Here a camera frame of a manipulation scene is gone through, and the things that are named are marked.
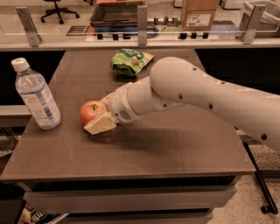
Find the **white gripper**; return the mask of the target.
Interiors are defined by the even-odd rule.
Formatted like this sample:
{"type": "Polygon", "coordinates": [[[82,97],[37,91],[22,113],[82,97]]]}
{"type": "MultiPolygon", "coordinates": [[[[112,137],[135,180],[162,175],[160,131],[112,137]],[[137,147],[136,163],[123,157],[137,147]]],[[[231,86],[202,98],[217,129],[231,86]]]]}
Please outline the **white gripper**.
{"type": "Polygon", "coordinates": [[[108,107],[110,112],[102,111],[84,126],[84,130],[91,135],[95,135],[114,129],[116,121],[119,123],[132,123],[140,119],[141,116],[133,111],[129,103],[128,90],[131,85],[132,83],[129,82],[100,99],[100,102],[108,107]]]}

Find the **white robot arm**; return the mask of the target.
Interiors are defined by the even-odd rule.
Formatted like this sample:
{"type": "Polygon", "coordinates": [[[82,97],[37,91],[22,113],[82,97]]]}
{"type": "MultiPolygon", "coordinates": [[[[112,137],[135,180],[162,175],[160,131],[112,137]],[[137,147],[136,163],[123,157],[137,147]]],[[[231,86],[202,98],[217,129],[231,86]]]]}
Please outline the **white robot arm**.
{"type": "Polygon", "coordinates": [[[131,123],[143,115],[193,105],[207,110],[255,140],[280,151],[280,96],[218,80],[177,57],[157,61],[150,75],[129,82],[94,103],[85,123],[92,134],[131,123]]]}

